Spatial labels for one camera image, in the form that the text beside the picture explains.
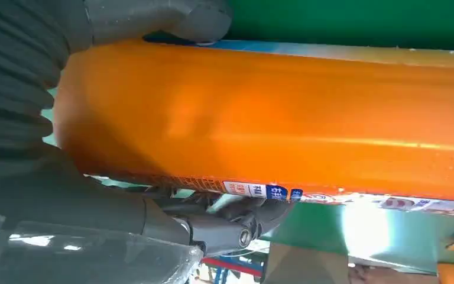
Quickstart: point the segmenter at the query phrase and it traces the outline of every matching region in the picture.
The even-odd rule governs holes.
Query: metal surface
[[[189,224],[192,240],[202,247],[207,257],[242,250],[251,241],[249,230],[242,224],[211,216],[189,215],[183,219]]]

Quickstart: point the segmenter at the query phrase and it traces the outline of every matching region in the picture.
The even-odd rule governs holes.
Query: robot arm
[[[230,22],[223,0],[0,1],[0,216],[6,231],[23,221],[120,231],[199,244],[207,256],[242,249],[258,237],[262,220],[281,212],[272,211],[274,218],[252,208],[239,212],[243,218],[172,214],[152,199],[93,184],[61,150],[42,142],[51,133],[40,115],[53,106],[47,89],[57,86],[70,54],[157,30],[215,41]],[[283,212],[291,207],[280,206]]]

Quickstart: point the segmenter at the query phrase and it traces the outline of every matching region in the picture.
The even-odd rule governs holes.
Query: green panel
[[[454,50],[454,1],[230,0],[228,38]]]
[[[454,217],[377,208],[298,204],[267,240],[436,273],[454,263]]]

